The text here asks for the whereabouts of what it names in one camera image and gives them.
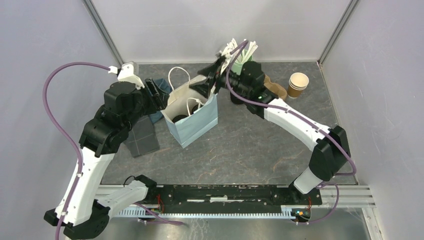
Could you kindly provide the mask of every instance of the white rope handle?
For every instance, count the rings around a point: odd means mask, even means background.
[[[190,99],[193,99],[193,100],[195,100],[197,103],[198,103],[198,106],[197,106],[197,109],[199,109],[200,108],[200,106],[203,106],[203,105],[205,105],[202,101],[200,101],[200,99],[198,99],[198,98],[194,98],[194,97],[189,97],[189,98],[187,98],[187,112],[188,112],[188,115],[189,116],[191,116],[192,114],[190,113],[190,108],[189,108],[189,100]]]
[[[190,74],[189,74],[189,72],[188,71],[186,71],[184,68],[182,68],[182,67],[180,67],[180,66],[174,66],[173,68],[171,68],[171,70],[169,70],[169,72],[168,72],[168,82],[169,82],[169,85],[170,85],[170,87],[171,87],[171,89],[172,89],[172,91],[174,90],[174,86],[172,86],[172,83],[171,83],[171,72],[174,70],[174,69],[181,69],[181,70],[183,70],[187,75],[188,75],[188,81],[190,82],[190,80],[192,79],[191,77],[190,77]]]

